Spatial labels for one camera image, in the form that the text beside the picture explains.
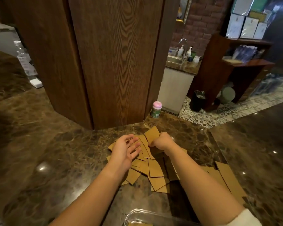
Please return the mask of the large white box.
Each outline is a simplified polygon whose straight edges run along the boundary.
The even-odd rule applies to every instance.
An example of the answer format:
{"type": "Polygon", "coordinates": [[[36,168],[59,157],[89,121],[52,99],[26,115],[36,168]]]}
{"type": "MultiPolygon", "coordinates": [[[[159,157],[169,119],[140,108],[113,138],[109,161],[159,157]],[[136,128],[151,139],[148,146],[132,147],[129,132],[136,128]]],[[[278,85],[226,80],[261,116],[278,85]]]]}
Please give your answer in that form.
{"type": "Polygon", "coordinates": [[[254,0],[233,0],[230,13],[248,16],[254,0]]]}

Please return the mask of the pack of water bottles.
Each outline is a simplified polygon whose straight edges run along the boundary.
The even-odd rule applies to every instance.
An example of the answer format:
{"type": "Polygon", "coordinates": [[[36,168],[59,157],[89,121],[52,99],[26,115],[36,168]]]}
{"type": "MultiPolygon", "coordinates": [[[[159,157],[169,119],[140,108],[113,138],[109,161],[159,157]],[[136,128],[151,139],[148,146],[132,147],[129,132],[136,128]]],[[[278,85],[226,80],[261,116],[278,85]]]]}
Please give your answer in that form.
{"type": "Polygon", "coordinates": [[[250,96],[261,95],[275,91],[283,83],[283,76],[279,74],[268,73],[257,85],[250,96]]]}

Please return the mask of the black trash bin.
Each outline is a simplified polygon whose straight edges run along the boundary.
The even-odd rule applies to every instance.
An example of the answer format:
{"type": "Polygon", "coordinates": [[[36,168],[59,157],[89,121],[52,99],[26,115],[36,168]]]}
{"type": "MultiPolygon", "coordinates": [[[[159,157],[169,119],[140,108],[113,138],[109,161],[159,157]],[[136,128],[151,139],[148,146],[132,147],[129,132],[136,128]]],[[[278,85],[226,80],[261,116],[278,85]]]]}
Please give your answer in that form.
{"type": "Polygon", "coordinates": [[[199,112],[202,107],[204,106],[206,101],[204,91],[194,91],[192,94],[191,102],[190,102],[190,109],[195,112],[199,112]]]}

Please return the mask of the bundle of clear packets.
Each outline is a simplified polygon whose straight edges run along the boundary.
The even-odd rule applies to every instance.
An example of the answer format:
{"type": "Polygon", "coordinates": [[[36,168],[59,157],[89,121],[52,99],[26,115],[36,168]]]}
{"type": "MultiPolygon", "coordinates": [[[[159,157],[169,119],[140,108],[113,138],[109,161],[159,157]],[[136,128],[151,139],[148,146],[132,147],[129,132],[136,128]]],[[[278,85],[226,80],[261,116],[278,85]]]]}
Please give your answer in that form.
{"type": "Polygon", "coordinates": [[[242,63],[245,63],[250,61],[256,52],[257,52],[256,46],[240,45],[235,49],[232,56],[232,60],[238,60],[241,61],[242,63]]]}

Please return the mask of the stack of long cardboard strips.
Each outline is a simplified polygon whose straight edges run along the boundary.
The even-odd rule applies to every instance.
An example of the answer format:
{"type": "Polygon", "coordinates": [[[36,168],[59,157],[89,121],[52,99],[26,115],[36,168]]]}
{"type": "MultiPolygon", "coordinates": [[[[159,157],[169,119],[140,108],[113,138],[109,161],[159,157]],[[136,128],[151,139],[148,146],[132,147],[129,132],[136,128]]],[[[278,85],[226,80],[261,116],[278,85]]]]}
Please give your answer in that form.
{"type": "Polygon", "coordinates": [[[201,166],[212,178],[221,184],[226,190],[231,192],[235,199],[241,204],[246,204],[247,194],[235,177],[232,169],[228,164],[215,162],[216,168],[201,166]]]}

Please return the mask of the brown cardboard card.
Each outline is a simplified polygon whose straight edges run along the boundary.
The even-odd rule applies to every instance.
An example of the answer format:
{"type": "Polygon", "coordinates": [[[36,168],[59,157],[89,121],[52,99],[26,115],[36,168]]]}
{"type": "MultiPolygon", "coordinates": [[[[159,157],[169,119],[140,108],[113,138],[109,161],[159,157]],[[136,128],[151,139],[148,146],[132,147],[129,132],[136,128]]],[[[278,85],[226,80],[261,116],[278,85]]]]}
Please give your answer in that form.
{"type": "Polygon", "coordinates": [[[156,126],[153,126],[149,130],[147,130],[144,135],[145,135],[148,143],[151,143],[159,137],[160,132],[159,132],[159,130],[156,126]]]}

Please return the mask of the clear plastic water bottle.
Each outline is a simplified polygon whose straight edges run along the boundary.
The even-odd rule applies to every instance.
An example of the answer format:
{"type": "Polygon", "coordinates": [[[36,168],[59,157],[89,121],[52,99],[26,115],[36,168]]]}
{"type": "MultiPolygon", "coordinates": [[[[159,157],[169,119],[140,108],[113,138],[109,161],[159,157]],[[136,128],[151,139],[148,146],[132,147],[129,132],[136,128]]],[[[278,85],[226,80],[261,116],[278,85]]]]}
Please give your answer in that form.
{"type": "Polygon", "coordinates": [[[27,49],[24,48],[22,42],[19,40],[14,41],[14,45],[16,46],[17,59],[19,60],[27,78],[29,80],[37,79],[38,74],[27,49]]]}

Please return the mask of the person's right hand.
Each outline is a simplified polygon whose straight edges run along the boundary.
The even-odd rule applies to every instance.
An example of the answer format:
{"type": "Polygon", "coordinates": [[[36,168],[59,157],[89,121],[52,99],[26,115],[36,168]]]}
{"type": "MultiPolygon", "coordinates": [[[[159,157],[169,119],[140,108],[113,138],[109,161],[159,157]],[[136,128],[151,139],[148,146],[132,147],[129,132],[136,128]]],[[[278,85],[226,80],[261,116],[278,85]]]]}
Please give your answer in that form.
{"type": "Polygon", "coordinates": [[[167,156],[172,156],[178,149],[181,150],[168,133],[161,132],[158,138],[162,139],[162,148],[158,149],[162,150],[167,156]]]}

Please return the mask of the small white box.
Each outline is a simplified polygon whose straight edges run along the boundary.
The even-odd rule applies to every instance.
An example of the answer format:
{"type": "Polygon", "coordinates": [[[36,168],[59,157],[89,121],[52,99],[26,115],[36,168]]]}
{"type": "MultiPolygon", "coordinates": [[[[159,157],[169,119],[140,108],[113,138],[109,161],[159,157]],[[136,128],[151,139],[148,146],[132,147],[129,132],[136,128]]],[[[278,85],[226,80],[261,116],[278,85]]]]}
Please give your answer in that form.
{"type": "Polygon", "coordinates": [[[42,82],[38,78],[31,79],[29,82],[33,87],[35,87],[37,89],[43,87],[42,82]]]}

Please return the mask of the brown sink counter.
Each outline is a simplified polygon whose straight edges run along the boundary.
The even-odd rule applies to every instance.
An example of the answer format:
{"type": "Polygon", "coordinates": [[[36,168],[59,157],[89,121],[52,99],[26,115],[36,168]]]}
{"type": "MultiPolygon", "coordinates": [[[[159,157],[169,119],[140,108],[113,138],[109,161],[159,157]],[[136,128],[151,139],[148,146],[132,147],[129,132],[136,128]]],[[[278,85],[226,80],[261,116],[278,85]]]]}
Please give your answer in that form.
{"type": "Polygon", "coordinates": [[[192,75],[197,75],[201,62],[202,62],[202,57],[200,57],[198,63],[195,63],[193,61],[191,62],[187,61],[186,59],[182,60],[181,57],[168,55],[166,60],[166,67],[173,70],[189,73],[192,75]]]}

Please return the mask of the white sleeve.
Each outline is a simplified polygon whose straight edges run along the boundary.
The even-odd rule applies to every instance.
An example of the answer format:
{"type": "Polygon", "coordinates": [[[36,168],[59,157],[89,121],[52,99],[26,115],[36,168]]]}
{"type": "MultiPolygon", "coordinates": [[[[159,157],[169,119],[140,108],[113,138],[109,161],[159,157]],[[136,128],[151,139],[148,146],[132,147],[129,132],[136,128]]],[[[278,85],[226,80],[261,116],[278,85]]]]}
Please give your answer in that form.
{"type": "Polygon", "coordinates": [[[261,222],[249,211],[243,210],[234,220],[220,226],[263,226],[261,222]]]}

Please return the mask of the clear plastic container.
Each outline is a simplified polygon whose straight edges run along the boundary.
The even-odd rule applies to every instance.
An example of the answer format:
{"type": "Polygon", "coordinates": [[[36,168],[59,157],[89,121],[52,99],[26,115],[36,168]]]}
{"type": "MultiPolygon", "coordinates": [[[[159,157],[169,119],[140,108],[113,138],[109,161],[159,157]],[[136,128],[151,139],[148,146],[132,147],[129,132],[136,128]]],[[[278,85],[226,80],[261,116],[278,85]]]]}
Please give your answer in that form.
{"type": "Polygon", "coordinates": [[[201,226],[192,221],[144,209],[133,209],[122,226],[201,226]]]}

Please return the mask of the person's left hand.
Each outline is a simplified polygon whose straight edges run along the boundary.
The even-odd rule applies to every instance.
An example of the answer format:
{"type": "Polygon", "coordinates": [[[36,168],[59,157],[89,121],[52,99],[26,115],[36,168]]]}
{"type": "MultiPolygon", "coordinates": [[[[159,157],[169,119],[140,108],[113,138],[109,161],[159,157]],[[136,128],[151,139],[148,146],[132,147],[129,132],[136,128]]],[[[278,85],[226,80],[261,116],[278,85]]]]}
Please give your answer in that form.
{"type": "Polygon", "coordinates": [[[136,159],[141,151],[141,143],[133,134],[121,136],[116,140],[107,168],[113,177],[123,178],[131,167],[132,161],[136,159]]]}

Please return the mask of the green box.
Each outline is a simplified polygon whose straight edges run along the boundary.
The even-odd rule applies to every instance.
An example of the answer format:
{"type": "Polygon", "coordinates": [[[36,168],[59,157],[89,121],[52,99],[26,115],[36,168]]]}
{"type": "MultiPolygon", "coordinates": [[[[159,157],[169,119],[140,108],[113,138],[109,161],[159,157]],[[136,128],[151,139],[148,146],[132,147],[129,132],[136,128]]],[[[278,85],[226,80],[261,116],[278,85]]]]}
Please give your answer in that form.
{"type": "Polygon", "coordinates": [[[268,0],[253,0],[250,11],[261,13],[268,0]]]}

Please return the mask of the yellow box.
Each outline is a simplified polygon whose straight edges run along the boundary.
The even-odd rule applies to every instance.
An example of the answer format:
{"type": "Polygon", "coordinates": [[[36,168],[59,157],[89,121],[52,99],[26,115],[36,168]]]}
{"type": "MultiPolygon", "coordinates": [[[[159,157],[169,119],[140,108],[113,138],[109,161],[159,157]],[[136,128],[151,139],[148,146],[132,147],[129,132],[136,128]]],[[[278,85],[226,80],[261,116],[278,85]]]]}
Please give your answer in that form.
{"type": "Polygon", "coordinates": [[[258,19],[259,22],[265,22],[267,14],[262,12],[250,11],[248,16],[250,18],[258,19]]]}

